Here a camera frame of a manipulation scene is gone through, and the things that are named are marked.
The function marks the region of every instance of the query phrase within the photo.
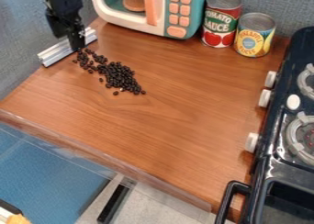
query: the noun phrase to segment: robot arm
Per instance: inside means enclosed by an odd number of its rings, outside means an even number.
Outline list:
[[[84,25],[79,16],[82,0],[46,0],[46,18],[56,38],[67,36],[72,50],[85,46]]]

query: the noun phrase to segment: wooden countertop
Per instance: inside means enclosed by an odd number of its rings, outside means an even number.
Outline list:
[[[162,190],[170,184],[217,212],[230,180],[250,180],[244,142],[262,125],[259,95],[287,39],[276,38],[270,54],[250,59],[233,48],[206,47],[198,37],[167,39],[100,19],[92,27],[99,40],[89,48],[135,70],[147,95],[113,96],[72,55],[38,69],[1,102],[0,118],[133,178],[164,181]],[[231,218],[240,210],[238,199]]]

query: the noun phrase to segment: toy stove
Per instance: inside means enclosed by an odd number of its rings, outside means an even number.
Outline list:
[[[314,223],[314,27],[291,39],[279,73],[269,72],[259,106],[268,107],[260,135],[250,133],[255,152],[252,184],[227,186],[216,224],[224,223],[232,197],[246,195],[245,224]]]

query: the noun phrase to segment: tin can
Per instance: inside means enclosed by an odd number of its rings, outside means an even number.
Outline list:
[[[207,0],[202,41],[215,48],[233,44],[241,0]]]
[[[234,49],[246,57],[262,57],[270,50],[275,21],[262,13],[249,13],[239,20]]]

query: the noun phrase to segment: yellow can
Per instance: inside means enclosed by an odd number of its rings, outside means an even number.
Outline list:
[[[262,13],[249,13],[239,20],[234,49],[246,57],[262,57],[270,50],[275,34],[274,20]]]

